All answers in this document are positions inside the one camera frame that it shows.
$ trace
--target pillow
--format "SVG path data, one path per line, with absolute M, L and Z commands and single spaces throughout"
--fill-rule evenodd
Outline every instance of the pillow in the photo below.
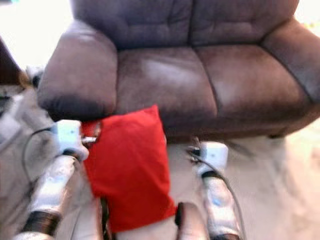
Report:
M 92 125 L 84 123 L 84 132 Z M 142 227 L 174 215 L 158 107 L 107 117 L 101 127 L 84 165 L 93 194 L 107 200 L 111 231 Z

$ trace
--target sofa backrest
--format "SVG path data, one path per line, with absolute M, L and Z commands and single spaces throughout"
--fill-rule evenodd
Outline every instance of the sofa backrest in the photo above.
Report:
M 118 49 L 186 45 L 193 0 L 71 0 L 73 15 Z
M 118 49 L 256 43 L 299 0 L 71 0 L 73 15 Z
M 299 0 L 193 0 L 192 45 L 256 43 L 292 18 Z

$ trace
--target wire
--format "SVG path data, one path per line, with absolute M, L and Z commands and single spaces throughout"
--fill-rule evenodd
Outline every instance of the wire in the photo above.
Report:
M 202 158 L 198 155 L 195 155 L 193 154 L 192 152 L 188 152 L 194 159 L 196 159 L 195 162 L 199 162 L 199 163 L 202 163 L 202 164 L 205 164 L 207 165 L 209 168 L 212 169 L 212 171 L 214 172 L 214 174 L 216 174 L 216 176 L 218 178 L 220 178 L 222 181 L 224 181 L 226 187 L 228 188 L 228 190 L 230 191 L 233 199 L 234 199 L 234 202 L 235 202 L 235 205 L 236 205 L 236 208 L 237 208 L 237 212 L 238 212 L 238 215 L 239 215 L 239 218 L 240 218 L 240 226 L 241 226 L 241 233 L 242 233 L 242 237 L 243 237 L 243 240 L 246 240 L 247 239 L 247 234 L 246 234 L 246 229 L 245 229 L 245 221 L 244 221 L 244 217 L 243 217 L 243 214 L 242 214 L 242 211 L 241 211 L 241 207 L 240 207 L 240 203 L 238 201 L 238 198 L 234 192 L 234 190 L 232 189 L 228 179 L 226 179 L 220 172 L 218 169 L 216 169 L 212 164 L 202 160 Z
M 26 140 L 26 143 L 23 147 L 23 151 L 22 151 L 22 168 L 25 172 L 25 175 L 26 177 L 28 178 L 28 181 L 32 184 L 32 180 L 31 180 L 31 177 L 29 175 L 29 172 L 27 170 L 27 161 L 26 161 L 26 154 L 27 154 L 27 149 L 28 149 L 28 145 L 30 143 L 30 141 L 32 140 L 32 138 L 39 134 L 39 133 L 43 133 L 43 132 L 50 132 L 51 131 L 51 127 L 46 127 L 46 128 L 42 128 L 42 129 L 39 129 L 35 132 L 33 132 L 29 137 L 28 139 Z

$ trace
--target floor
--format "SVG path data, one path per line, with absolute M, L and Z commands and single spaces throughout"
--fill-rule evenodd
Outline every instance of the floor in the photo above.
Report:
M 45 112 L 29 106 L 50 125 Z M 25 125 L 12 145 L 0 152 L 0 239 L 7 240 L 26 218 L 29 202 L 28 179 L 21 164 L 22 147 L 31 130 Z M 54 153 L 49 136 L 35 139 L 27 152 L 27 169 L 35 178 Z M 320 236 L 320 119 L 286 138 L 265 136 L 231 139 L 226 175 L 243 211 L 248 240 L 313 240 Z M 194 202 L 205 218 L 201 183 L 186 160 L 186 145 L 172 144 L 169 155 L 171 191 L 178 203 Z M 86 179 L 78 177 L 77 192 L 67 217 L 58 231 L 58 240 L 92 240 L 94 221 L 92 195 Z M 119 240 L 175 239 L 173 218 L 118 234 Z

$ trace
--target sofa cushion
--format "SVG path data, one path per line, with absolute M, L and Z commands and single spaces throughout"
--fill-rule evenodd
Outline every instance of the sofa cushion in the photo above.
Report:
M 220 45 L 196 52 L 214 88 L 219 119 L 270 125 L 306 113 L 310 100 L 302 88 L 261 47 Z
M 290 19 L 298 0 L 194 0 L 190 43 L 253 43 Z
M 185 45 L 192 0 L 72 0 L 75 18 L 110 37 L 119 49 Z
M 118 57 L 117 114 L 158 105 L 166 133 L 201 128 L 217 108 L 205 70 L 187 47 L 124 50 Z

